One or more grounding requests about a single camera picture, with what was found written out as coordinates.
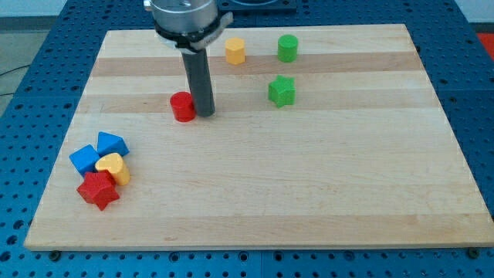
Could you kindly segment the silver round tool flange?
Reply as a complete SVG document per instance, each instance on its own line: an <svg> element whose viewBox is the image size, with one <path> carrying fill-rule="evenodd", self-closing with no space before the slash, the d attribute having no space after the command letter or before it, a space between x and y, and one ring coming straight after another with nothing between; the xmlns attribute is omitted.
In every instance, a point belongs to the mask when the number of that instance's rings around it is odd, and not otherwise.
<svg viewBox="0 0 494 278"><path fill-rule="evenodd" d="M233 22L233 14L220 13L215 0L144 0L144 8L159 40L184 54L206 49Z"/></svg>

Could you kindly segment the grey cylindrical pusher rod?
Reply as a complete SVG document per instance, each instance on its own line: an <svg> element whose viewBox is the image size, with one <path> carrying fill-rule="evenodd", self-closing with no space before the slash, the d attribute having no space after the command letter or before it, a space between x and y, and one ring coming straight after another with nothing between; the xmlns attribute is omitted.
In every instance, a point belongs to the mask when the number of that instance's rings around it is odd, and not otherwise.
<svg viewBox="0 0 494 278"><path fill-rule="evenodd" d="M201 49L194 54L181 55L195 112L199 117L210 117L215 113L215 102L207 52Z"/></svg>

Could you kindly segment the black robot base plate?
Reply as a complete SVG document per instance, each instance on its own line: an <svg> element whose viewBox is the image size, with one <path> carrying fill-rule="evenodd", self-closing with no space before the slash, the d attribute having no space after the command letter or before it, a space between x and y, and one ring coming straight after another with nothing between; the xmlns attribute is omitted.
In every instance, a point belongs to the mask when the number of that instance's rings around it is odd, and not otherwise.
<svg viewBox="0 0 494 278"><path fill-rule="evenodd" d="M297 0L218 0L221 11L227 12L265 12L296 11Z"/></svg>

